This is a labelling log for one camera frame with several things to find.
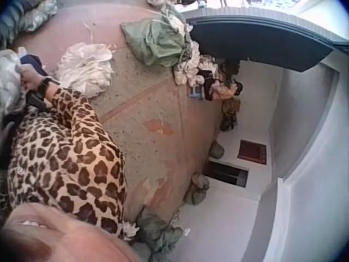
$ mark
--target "watch strap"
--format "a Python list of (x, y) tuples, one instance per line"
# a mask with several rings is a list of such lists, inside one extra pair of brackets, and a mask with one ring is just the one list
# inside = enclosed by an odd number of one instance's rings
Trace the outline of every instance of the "watch strap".
[(56, 85), (59, 85), (59, 83), (57, 81), (55, 81), (53, 78), (51, 77), (45, 77), (41, 83), (39, 84), (38, 86), (38, 89), (37, 89), (37, 96), (41, 99), (41, 100), (44, 100), (45, 96), (46, 96), (46, 91), (50, 85), (50, 82), (56, 84)]

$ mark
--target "tiled floor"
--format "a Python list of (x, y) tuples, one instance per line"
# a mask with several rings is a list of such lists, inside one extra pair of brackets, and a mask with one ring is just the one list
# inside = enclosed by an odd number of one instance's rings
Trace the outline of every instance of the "tiled floor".
[(143, 204), (166, 220), (172, 217), (191, 174), (201, 170), (221, 119), (220, 103), (188, 99), (186, 88), (173, 82), (171, 69), (146, 67), (126, 47), (120, 23), (150, 15), (147, 9), (128, 5), (65, 7), (35, 35), (16, 43), (39, 55), (48, 71), (54, 70), (69, 46), (90, 42), (83, 23), (91, 28), (94, 43), (117, 46), (112, 85), (93, 105), (126, 154), (129, 191), (125, 211), (130, 220)]

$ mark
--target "dark blue fabric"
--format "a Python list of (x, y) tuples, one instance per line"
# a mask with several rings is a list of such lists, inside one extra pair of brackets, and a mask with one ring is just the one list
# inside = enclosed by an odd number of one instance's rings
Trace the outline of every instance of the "dark blue fabric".
[(21, 64), (31, 64), (34, 69), (42, 76), (48, 76), (43, 69), (43, 64), (39, 57), (35, 55), (25, 55), (21, 58)]

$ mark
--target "grey plastic bag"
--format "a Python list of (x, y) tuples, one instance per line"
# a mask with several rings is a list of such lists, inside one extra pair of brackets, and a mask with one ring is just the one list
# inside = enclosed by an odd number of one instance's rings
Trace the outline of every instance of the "grey plastic bag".
[(191, 57), (190, 35), (173, 28), (170, 16), (174, 15), (185, 24), (185, 18), (173, 7), (162, 8), (161, 15), (155, 19), (122, 23), (127, 46), (143, 64), (171, 67)]
[(209, 190), (208, 178), (203, 174), (193, 174), (188, 191), (184, 196), (184, 202), (194, 206), (200, 204), (206, 198), (207, 190)]
[(162, 220), (154, 211), (144, 207), (138, 219), (139, 238), (153, 253), (169, 254), (183, 235), (183, 229), (174, 228)]

